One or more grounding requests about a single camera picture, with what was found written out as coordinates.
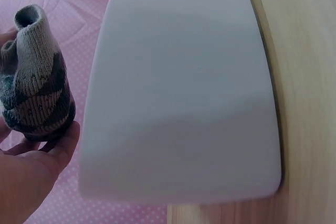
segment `finger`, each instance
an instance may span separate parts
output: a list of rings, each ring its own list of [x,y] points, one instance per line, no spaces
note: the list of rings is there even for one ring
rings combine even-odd
[[[10,31],[16,31],[16,27],[13,26],[11,29],[9,29],[7,32],[10,32]]]
[[[14,147],[10,148],[9,150],[5,151],[4,153],[6,155],[20,155],[22,153],[30,152],[30,151],[35,151],[38,149],[40,146],[39,142],[32,142],[27,140],[26,138],[22,139],[22,141],[15,145]]]
[[[56,143],[48,153],[57,162],[61,172],[71,161],[76,149],[80,134],[79,123],[73,122],[65,135]]]
[[[5,119],[3,117],[0,117],[0,143],[8,137],[12,130],[8,128],[8,126],[5,123]]]
[[[16,38],[17,30],[10,30],[4,34],[0,34],[0,46],[9,40],[14,40]]]

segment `pink fabric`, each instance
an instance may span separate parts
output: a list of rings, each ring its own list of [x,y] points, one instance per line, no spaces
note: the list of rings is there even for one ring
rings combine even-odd
[[[82,123],[89,73],[100,24],[108,0],[0,0],[0,33],[13,26],[17,10],[28,5],[42,6],[52,32],[59,41],[67,67],[76,120]],[[14,132],[0,145],[7,149],[22,135]],[[78,193],[78,151],[60,175],[54,189],[27,224],[162,224],[165,206],[134,206],[113,202],[87,201]]]

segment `knitted sock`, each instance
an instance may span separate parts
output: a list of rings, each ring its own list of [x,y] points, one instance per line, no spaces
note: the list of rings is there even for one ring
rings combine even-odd
[[[0,111],[28,140],[56,140],[76,113],[62,53],[39,6],[18,11],[15,24],[17,38],[0,53]]]

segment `hand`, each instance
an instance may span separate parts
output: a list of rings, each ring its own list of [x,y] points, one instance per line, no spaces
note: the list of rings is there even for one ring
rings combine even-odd
[[[14,40],[17,34],[17,30],[15,28],[11,28],[8,32],[4,34],[0,34],[0,48],[4,43],[9,40]]]
[[[0,47],[15,36],[15,31],[0,34]],[[0,117],[0,143],[10,132]],[[79,124],[73,122],[57,143],[47,143],[40,150],[39,143],[26,139],[0,150],[0,223],[22,224],[41,205],[69,164],[79,132]]]

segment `light wood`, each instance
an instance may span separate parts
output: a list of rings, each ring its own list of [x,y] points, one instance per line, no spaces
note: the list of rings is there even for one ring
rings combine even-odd
[[[167,224],[336,223],[336,0],[252,0],[280,115],[285,180],[267,199],[169,206]]]

